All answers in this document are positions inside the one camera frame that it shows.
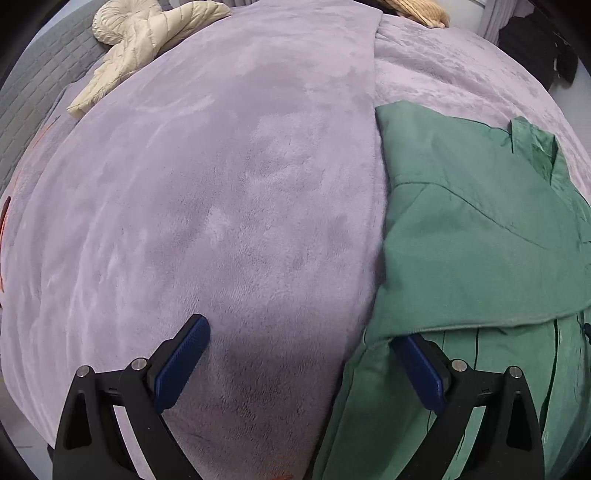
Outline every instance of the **floor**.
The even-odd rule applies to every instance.
[[[51,460],[47,454],[47,443],[14,404],[1,375],[0,421],[37,478],[51,480]]]
[[[52,17],[52,19],[49,20],[49,22],[47,22],[41,28],[41,30],[37,33],[37,35],[35,35],[35,38],[33,38],[33,40],[31,41],[31,43],[33,43],[36,39],[41,37],[47,30],[49,30],[51,27],[53,27],[60,20],[62,20],[63,18],[66,18],[68,15],[70,15],[74,10],[80,8],[82,5],[87,4],[90,1],[91,0],[69,0],[69,2],[67,4],[65,4],[64,7],[62,7],[62,9],[59,10],[59,12],[56,13],[55,16]]]

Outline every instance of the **blue gripper pad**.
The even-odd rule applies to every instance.
[[[396,337],[390,343],[390,348],[402,362],[423,406],[440,414],[446,406],[443,380],[414,337]]]
[[[159,414],[174,407],[209,343],[209,335],[207,319],[191,315],[174,339],[163,342],[150,358],[148,386]]]

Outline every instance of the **metal screw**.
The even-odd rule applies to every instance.
[[[76,370],[77,377],[85,377],[90,372],[90,367],[88,365],[82,365],[78,370]]]
[[[452,368],[456,372],[465,372],[466,370],[468,370],[468,364],[464,360],[452,360]]]
[[[513,378],[521,378],[521,376],[523,375],[523,372],[521,371],[521,368],[519,368],[519,367],[509,367],[509,375],[512,376]]]
[[[148,365],[148,361],[145,358],[136,358],[133,362],[131,362],[131,368],[136,371],[143,370]]]

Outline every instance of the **bed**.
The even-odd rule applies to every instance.
[[[0,98],[2,372],[49,444],[77,367],[149,356],[199,312],[212,343],[165,414],[187,457],[207,479],[310,474],[381,278],[376,106],[503,128],[522,115],[557,135],[591,199],[586,152],[523,67],[350,0],[238,9],[77,122],[65,110],[105,51],[88,30],[101,3],[33,44]]]

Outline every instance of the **green shirt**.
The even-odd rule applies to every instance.
[[[343,384],[314,480],[393,480],[433,424],[388,344],[428,332],[449,358],[525,373],[547,478],[591,435],[591,209],[556,138],[510,132],[409,102],[376,109],[390,180],[385,280]],[[472,448],[475,409],[445,478]]]

